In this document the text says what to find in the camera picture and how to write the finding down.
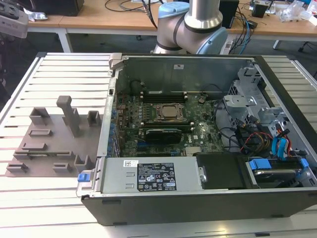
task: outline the floor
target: floor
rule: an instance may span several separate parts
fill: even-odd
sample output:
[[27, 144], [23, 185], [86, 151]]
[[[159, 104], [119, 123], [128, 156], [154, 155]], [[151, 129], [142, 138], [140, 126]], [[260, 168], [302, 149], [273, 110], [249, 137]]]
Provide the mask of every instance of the floor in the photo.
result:
[[[74, 52], [96, 53], [149, 53], [156, 45], [156, 37], [124, 35], [87, 35], [71, 34]], [[274, 41], [251, 40], [244, 51], [245, 55], [287, 55], [297, 59], [306, 70], [314, 75], [317, 71], [317, 47], [305, 47], [298, 52], [303, 42], [284, 41], [279, 50], [272, 48]], [[5, 41], [8, 73], [5, 76], [6, 88], [12, 93], [28, 69], [37, 52], [62, 52], [61, 45], [54, 33], [29, 33], [26, 39], [7, 39]]]

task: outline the cpu socket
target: cpu socket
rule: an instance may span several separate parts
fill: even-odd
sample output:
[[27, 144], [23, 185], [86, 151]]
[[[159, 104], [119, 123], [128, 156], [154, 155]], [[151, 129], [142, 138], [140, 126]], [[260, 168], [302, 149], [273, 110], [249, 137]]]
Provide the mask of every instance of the cpu socket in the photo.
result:
[[173, 121], [184, 120], [183, 106], [179, 103], [169, 103], [156, 105], [157, 119], [156, 121]]

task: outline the slotted metal table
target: slotted metal table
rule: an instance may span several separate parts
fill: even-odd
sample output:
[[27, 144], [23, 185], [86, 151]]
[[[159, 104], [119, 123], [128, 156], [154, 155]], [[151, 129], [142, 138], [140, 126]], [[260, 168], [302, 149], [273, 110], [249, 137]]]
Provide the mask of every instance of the slotted metal table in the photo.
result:
[[[110, 78], [108, 58], [109, 54], [68, 53], [36, 57], [0, 113], [2, 238], [255, 237], [258, 233], [279, 238], [317, 236], [317, 206], [290, 218], [103, 227], [76, 197], [76, 178], [1, 177], [31, 123], [28, 116], [33, 107], [47, 107], [50, 114], [61, 114], [56, 99], [60, 95], [70, 95], [72, 106], [77, 107], [79, 114], [87, 114], [89, 110], [104, 112]], [[314, 79], [297, 61], [272, 56], [265, 60], [316, 129], [317, 87]], [[269, 90], [267, 93], [278, 106], [273, 94]]]

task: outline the table leg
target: table leg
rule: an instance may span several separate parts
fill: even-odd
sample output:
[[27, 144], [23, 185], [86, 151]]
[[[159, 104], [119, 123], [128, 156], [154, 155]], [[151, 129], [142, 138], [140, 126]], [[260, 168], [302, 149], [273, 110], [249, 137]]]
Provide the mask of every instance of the table leg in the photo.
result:
[[236, 35], [229, 34], [226, 42], [224, 43], [223, 47], [221, 48], [220, 55], [228, 55], [231, 49], [231, 46], [236, 39]]
[[69, 39], [69, 35], [65, 28], [59, 28], [58, 31], [58, 37], [61, 43], [61, 46], [63, 47], [63, 50], [65, 53], [71, 53], [73, 52], [73, 48], [71, 46], [71, 42]]
[[273, 49], [278, 50], [279, 45], [281, 44], [282, 41], [275, 41], [273, 45]]

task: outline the power supply label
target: power supply label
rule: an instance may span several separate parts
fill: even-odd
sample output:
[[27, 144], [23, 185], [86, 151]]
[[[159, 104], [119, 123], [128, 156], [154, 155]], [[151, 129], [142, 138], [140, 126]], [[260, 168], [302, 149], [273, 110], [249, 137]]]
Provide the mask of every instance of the power supply label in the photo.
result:
[[140, 192], [175, 191], [174, 163], [138, 164], [137, 184]]

